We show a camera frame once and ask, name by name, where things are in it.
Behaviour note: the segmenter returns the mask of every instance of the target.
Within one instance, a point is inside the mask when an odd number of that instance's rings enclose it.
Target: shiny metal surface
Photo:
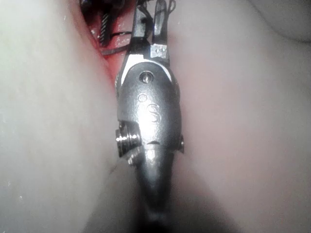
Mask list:
[[[116,78],[119,156],[136,168],[146,224],[169,226],[169,196],[174,153],[184,151],[178,83],[169,68],[168,10],[155,7],[153,41],[150,14],[138,0],[132,38]]]

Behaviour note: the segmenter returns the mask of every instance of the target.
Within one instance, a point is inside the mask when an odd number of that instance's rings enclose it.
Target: small hole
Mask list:
[[[152,74],[151,72],[145,71],[145,72],[142,72],[142,73],[141,73],[139,79],[140,79],[143,83],[147,84],[147,83],[152,82],[152,80],[154,79],[154,76],[153,76],[153,74]]]

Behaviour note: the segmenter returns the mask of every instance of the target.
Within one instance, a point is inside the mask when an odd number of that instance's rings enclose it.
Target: screw head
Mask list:
[[[179,150],[180,152],[182,152],[182,153],[185,152],[185,142],[184,142],[184,137],[183,137],[183,135],[181,135],[181,137],[180,137],[180,142],[179,142],[179,148],[178,148],[178,150]]]
[[[140,74],[139,79],[143,83],[148,84],[152,82],[152,80],[154,79],[154,75],[149,71],[144,71]]]

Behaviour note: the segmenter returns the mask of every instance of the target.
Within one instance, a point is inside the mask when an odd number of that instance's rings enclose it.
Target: pale skin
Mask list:
[[[0,233],[131,232],[108,72],[121,57],[100,58],[78,1],[2,1],[0,21]],[[303,0],[177,2],[176,232],[310,231],[310,25]]]

